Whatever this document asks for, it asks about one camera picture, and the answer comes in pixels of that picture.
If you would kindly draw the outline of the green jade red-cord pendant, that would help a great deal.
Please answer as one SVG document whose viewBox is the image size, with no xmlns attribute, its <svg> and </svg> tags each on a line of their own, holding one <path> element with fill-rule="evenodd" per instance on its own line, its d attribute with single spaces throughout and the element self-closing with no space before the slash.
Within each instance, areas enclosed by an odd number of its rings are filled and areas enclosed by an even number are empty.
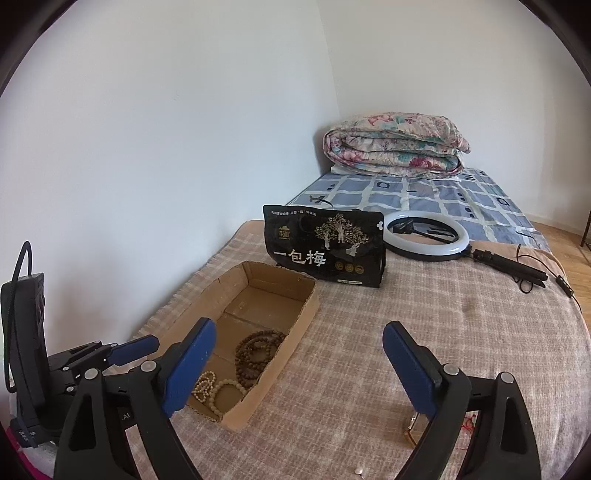
<svg viewBox="0 0 591 480">
<path fill-rule="evenodd" d="M 472 435 L 475 430 L 477 420 L 477 411 L 467 412 L 462 423 L 462 430 L 465 431 L 468 435 Z"/>
</svg>

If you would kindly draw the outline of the brown cardboard box tray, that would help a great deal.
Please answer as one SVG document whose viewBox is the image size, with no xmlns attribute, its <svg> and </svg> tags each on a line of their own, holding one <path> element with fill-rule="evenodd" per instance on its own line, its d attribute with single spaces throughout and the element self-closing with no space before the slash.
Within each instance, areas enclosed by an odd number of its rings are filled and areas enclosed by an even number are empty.
<svg viewBox="0 0 591 480">
<path fill-rule="evenodd" d="M 270 391 L 320 306 L 311 277 L 246 261 L 213 280 L 159 336 L 163 354 L 202 317 L 214 321 L 216 342 L 187 405 L 238 431 Z"/>
</svg>

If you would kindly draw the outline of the pink plaid blanket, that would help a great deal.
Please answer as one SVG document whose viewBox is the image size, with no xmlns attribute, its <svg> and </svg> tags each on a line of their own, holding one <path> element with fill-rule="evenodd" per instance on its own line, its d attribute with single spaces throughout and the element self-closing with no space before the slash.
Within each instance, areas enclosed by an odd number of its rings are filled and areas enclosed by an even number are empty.
<svg viewBox="0 0 591 480">
<path fill-rule="evenodd" d="M 590 336 L 554 284 L 530 293 L 470 260 L 387 257 L 379 288 L 318 282 L 320 306 L 249 423 L 231 432 L 190 408 L 173 426 L 206 479 L 392 479 L 411 447 L 413 408 L 383 349 L 400 321 L 466 374 L 514 375 L 546 479 L 560 478 L 590 434 Z"/>
</svg>

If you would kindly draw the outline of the blue checked bed sheet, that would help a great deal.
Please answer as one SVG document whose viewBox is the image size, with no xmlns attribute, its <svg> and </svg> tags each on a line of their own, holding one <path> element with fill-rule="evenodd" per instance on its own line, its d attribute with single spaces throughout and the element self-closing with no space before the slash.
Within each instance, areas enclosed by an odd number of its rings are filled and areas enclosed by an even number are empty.
<svg viewBox="0 0 591 480">
<path fill-rule="evenodd" d="M 334 207 L 315 205 L 308 200 L 310 195 L 324 196 Z M 550 249 L 546 238 L 515 202 L 487 173 L 477 169 L 442 179 L 330 172 L 290 203 L 384 214 L 401 210 L 441 213 L 462 224 L 472 240 Z"/>
</svg>

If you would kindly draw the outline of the black plum snack bag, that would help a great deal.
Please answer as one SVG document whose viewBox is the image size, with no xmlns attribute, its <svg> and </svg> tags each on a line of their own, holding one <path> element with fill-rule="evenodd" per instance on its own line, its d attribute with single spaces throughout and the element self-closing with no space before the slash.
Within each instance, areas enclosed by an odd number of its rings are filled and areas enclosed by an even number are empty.
<svg viewBox="0 0 591 480">
<path fill-rule="evenodd" d="M 263 218 L 266 251 L 277 265 L 318 280 L 381 286 L 383 213 L 266 205 Z"/>
</svg>

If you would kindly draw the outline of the folded floral quilt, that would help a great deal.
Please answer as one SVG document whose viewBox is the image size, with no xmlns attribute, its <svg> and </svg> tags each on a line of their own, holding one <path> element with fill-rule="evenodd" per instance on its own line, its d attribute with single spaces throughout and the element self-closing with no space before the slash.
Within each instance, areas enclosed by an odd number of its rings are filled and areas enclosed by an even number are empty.
<svg viewBox="0 0 591 480">
<path fill-rule="evenodd" d="M 464 169 L 471 145 L 445 116 L 384 112 L 332 126 L 322 151 L 335 165 L 363 174 L 450 177 Z"/>
</svg>

